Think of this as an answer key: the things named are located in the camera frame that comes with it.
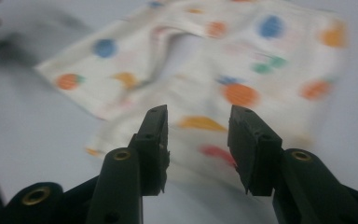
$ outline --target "orange dot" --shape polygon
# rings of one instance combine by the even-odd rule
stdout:
[[[208,35],[213,38],[222,36],[226,30],[226,25],[221,21],[214,21],[208,25]]]
[[[61,75],[56,80],[56,85],[63,90],[69,91],[73,90],[78,86],[77,75],[75,74],[65,74]]]
[[[256,90],[238,83],[225,86],[224,94],[233,105],[251,106],[260,98]]]
[[[318,100],[327,95],[330,90],[329,82],[318,80],[305,84],[300,94],[308,100]]]

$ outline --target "blue dot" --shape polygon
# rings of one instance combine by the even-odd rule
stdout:
[[[117,52],[115,40],[102,39],[94,45],[94,53],[102,58],[112,57]]]
[[[269,16],[260,26],[260,35],[265,38],[280,37],[283,32],[283,21],[277,16]]]
[[[152,8],[157,8],[157,7],[162,7],[164,6],[162,3],[158,2],[158,1],[153,1],[149,3],[149,6]]]

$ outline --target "cloth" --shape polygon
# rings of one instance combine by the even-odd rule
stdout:
[[[177,74],[162,78],[170,40],[182,34],[203,40]],[[283,148],[307,149],[345,47],[345,22],[333,12],[281,0],[161,0],[37,70],[106,119],[88,153],[126,146],[149,108],[168,105],[172,162],[242,188],[227,148],[231,106],[253,109]]]

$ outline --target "brass screw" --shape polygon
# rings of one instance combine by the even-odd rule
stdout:
[[[124,161],[124,160],[128,159],[130,156],[131,156],[131,154],[128,150],[122,150],[122,151],[115,153],[113,158],[117,161]]]
[[[23,198],[22,203],[25,205],[35,205],[41,203],[50,195],[49,187],[40,187],[28,192]]]
[[[312,160],[312,157],[308,153],[305,153],[302,151],[294,151],[294,152],[292,152],[292,156],[299,161],[311,161]]]

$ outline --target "white surface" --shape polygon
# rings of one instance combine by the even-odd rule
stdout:
[[[35,182],[52,181],[68,190],[99,173],[102,162],[82,148],[99,121],[53,90],[32,66],[145,1],[49,2],[60,10],[31,0],[0,4],[0,39],[20,34],[12,35],[10,48],[0,49],[0,189],[6,201]],[[324,112],[314,152],[343,184],[358,189],[358,1],[293,2],[335,10],[349,23],[348,72]],[[242,193],[218,183],[205,189],[170,182],[166,190],[145,199],[145,223],[274,223],[270,204],[241,197]]]

